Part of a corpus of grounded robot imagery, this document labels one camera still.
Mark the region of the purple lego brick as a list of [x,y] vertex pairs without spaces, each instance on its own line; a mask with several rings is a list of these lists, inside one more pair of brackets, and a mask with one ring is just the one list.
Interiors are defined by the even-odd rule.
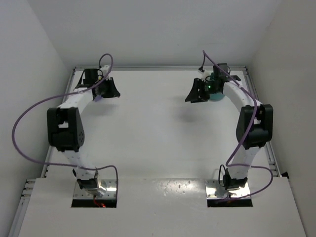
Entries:
[[101,99],[102,99],[102,96],[101,96],[101,95],[97,95],[97,96],[94,98],[94,101],[97,102],[97,101],[99,101],[99,100],[101,100]]

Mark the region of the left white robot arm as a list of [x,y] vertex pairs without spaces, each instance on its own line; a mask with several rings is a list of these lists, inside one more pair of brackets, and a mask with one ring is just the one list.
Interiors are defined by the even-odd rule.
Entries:
[[67,100],[58,107],[47,110],[50,146],[61,152],[73,166],[73,173],[80,189],[98,198],[105,195],[106,184],[99,178],[97,168],[85,151],[81,113],[92,101],[120,97],[109,71],[109,65],[83,70]]

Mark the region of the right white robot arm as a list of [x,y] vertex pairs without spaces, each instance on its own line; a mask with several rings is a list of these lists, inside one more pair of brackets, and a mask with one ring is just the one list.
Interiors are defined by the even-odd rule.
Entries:
[[226,162],[222,185],[226,190],[244,187],[248,171],[259,150],[272,139],[272,105],[259,102],[242,85],[237,75],[231,75],[227,64],[213,66],[213,71],[199,68],[200,78],[195,78],[185,102],[207,102],[212,95],[229,98],[239,112],[236,127],[237,147]]

